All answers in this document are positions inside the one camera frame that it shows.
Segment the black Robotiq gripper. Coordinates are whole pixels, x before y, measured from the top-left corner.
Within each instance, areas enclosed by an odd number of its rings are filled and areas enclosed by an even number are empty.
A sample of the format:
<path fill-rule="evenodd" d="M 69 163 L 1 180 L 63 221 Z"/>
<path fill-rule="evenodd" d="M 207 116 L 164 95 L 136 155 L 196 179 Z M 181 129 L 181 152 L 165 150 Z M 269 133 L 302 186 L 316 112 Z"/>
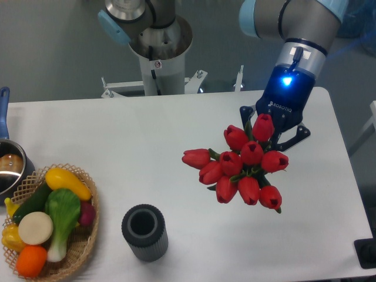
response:
<path fill-rule="evenodd" d="M 274 67 L 267 86 L 256 105 L 241 106 L 240 117 L 243 129 L 246 124 L 252 127 L 251 118 L 257 114 L 268 114 L 273 121 L 275 132 L 284 133 L 297 126 L 296 134 L 289 140 L 276 143 L 272 150 L 285 152 L 306 138 L 311 131 L 299 124 L 303 120 L 303 110 L 315 84 L 315 77 L 300 69 L 290 71 L 285 66 Z"/>

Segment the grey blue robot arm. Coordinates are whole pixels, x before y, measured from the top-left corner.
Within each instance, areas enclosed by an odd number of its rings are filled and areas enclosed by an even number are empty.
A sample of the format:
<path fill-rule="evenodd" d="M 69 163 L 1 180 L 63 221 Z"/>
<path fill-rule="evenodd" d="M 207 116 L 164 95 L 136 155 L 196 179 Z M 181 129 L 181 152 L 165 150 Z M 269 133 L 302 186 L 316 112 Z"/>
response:
<path fill-rule="evenodd" d="M 254 106 L 240 111 L 246 122 L 269 114 L 274 150 L 286 151 L 309 137 L 303 110 L 343 21 L 347 1 L 245 1 L 239 12 L 242 32 L 283 39 L 268 84 Z M 145 95 L 195 93 L 185 82 L 185 55 L 193 34 L 178 16 L 174 1 L 106 1 L 98 21 L 116 43 L 138 56 Z"/>

